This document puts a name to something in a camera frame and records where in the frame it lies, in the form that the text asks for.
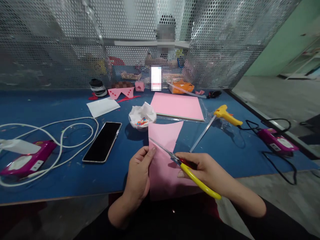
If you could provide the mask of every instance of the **scissor blade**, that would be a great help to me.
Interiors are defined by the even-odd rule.
[[[168,151],[166,148],[162,147],[159,143],[157,143],[155,140],[153,140],[151,137],[149,137],[151,141],[153,141],[155,144],[157,144],[159,147],[161,147],[163,150],[166,151],[170,155],[170,157],[173,157],[172,152]]]

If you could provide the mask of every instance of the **black cable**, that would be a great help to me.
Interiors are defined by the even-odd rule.
[[[276,135],[281,135],[282,133],[285,133],[286,131],[288,131],[291,128],[291,122],[288,119],[285,119],[285,118],[265,119],[265,120],[261,120],[261,123],[270,122],[270,121],[274,121],[274,120],[285,120],[285,121],[287,121],[289,123],[289,126],[286,129],[278,131]]]
[[[249,120],[246,120],[246,123],[248,124],[248,126],[249,126],[250,128],[242,128],[240,125],[238,125],[237,127],[238,127],[239,129],[241,129],[241,130],[255,130],[255,129],[258,130],[258,129],[260,129],[259,125],[258,125],[257,123],[255,123],[255,122],[251,122],[251,121],[249,121]],[[256,125],[256,127],[252,128],[249,123],[252,123],[252,124]]]
[[[297,185],[297,169],[296,167],[289,162],[287,159],[285,159],[284,157],[282,157],[280,154],[275,154],[273,152],[265,152],[262,151],[262,154],[268,159],[268,161],[272,164],[272,166],[277,170],[277,172],[281,175],[281,177],[286,180],[287,183],[291,184],[291,185]],[[293,183],[290,182],[284,175],[283,173],[276,167],[276,165],[273,163],[273,161],[267,156],[267,154],[275,154],[276,156],[280,157],[282,160],[286,161],[293,169]]]
[[[313,170],[311,171],[311,173],[312,173],[314,176],[316,176],[317,178],[320,178],[320,176],[317,175],[317,174],[315,174]]]
[[[255,131],[255,129],[256,129],[256,130],[259,130],[259,127],[252,128],[249,123],[253,123],[253,124],[255,124],[255,125],[258,125],[258,124],[254,123],[254,122],[251,122],[251,121],[249,121],[249,120],[246,120],[246,123],[247,123],[247,125],[249,126],[250,130],[252,130],[252,131],[259,137],[259,135],[258,135],[257,132]],[[281,156],[279,153],[275,152],[274,149],[271,148],[268,144],[266,144],[266,145],[267,145],[267,147],[268,147],[272,152],[262,151],[262,154],[266,157],[266,159],[272,164],[272,166],[277,170],[277,172],[280,174],[280,176],[281,176],[287,183],[289,183],[289,184],[291,184],[291,185],[297,185],[297,169],[296,169],[296,167],[295,167],[291,162],[289,162],[287,159],[285,159],[283,156]],[[292,167],[292,169],[293,169],[293,183],[290,182],[290,181],[283,175],[283,173],[282,173],[279,169],[277,169],[276,165],[273,163],[273,161],[272,161],[266,154],[274,154],[274,155],[280,157],[282,160],[286,161],[286,162]]]

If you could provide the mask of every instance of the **blue table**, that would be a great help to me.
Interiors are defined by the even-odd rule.
[[[119,136],[113,146],[105,164],[82,164],[81,160],[87,149],[81,152],[71,162],[52,170],[44,177],[32,182],[30,185],[19,187],[1,187],[0,204],[13,204],[32,201],[45,201],[75,196],[119,192],[124,189],[128,163],[139,148],[148,145],[148,133],[141,133],[131,127],[128,114],[132,106],[141,106],[145,101],[151,103],[153,93],[148,89],[139,98],[119,103],[121,108],[97,118],[99,127],[104,122],[122,122]],[[86,103],[90,102],[90,90],[60,90],[60,91],[10,91],[0,94],[0,124],[24,123],[34,126],[91,116]],[[223,92],[217,99],[203,99],[209,112],[226,104],[228,111],[240,120],[246,119],[259,123],[260,120],[250,111]],[[83,120],[95,127],[94,121]],[[159,124],[173,123],[172,120],[158,119]],[[61,131],[72,122],[64,122],[47,127],[56,139],[59,140]],[[206,123],[185,121],[180,132],[175,151],[189,151],[198,136],[206,127]],[[27,127],[4,127],[0,129],[0,139],[12,139],[27,131]],[[75,127],[66,132],[64,145],[76,145],[84,141],[90,134],[89,128]],[[26,138],[29,142],[49,140],[49,137],[36,131]],[[80,148],[64,149],[60,162],[65,161]],[[220,129],[219,121],[214,121],[205,136],[202,138],[194,152],[209,153],[233,177],[249,177],[263,174],[275,174],[276,170],[264,158],[261,151],[268,151],[265,144],[252,132],[240,131],[236,127],[229,127],[225,131]],[[43,167],[49,167],[56,159],[58,149]],[[18,154],[1,153],[0,168],[3,169]],[[278,157],[272,157],[274,163],[283,172],[292,171],[290,166]],[[296,152],[290,159],[298,170],[310,170],[317,165],[301,152]]]

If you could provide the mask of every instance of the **floor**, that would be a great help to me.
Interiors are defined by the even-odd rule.
[[[299,123],[320,113],[320,79],[244,76],[232,91],[268,117],[288,119],[292,124],[290,132],[297,137],[313,134]],[[283,120],[277,123],[287,127]],[[310,147],[320,156],[320,145]]]
[[[288,118],[293,128],[298,128],[299,122],[319,114],[320,82],[317,81],[244,77],[234,91],[269,117]],[[299,134],[307,134],[307,131],[302,129]],[[290,179],[292,177],[292,173],[285,175]],[[319,171],[299,172],[297,186],[287,184],[279,175],[242,178],[239,181],[320,237],[319,177]],[[221,219],[253,239],[230,201],[223,198],[217,203]],[[71,240],[107,206],[108,195],[51,201],[47,208],[39,212],[40,229],[34,228],[31,220],[26,218],[3,239]]]

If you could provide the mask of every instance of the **green wall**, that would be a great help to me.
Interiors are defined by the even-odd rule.
[[[245,75],[277,76],[291,60],[316,39],[300,35],[319,15],[320,0],[302,0]]]

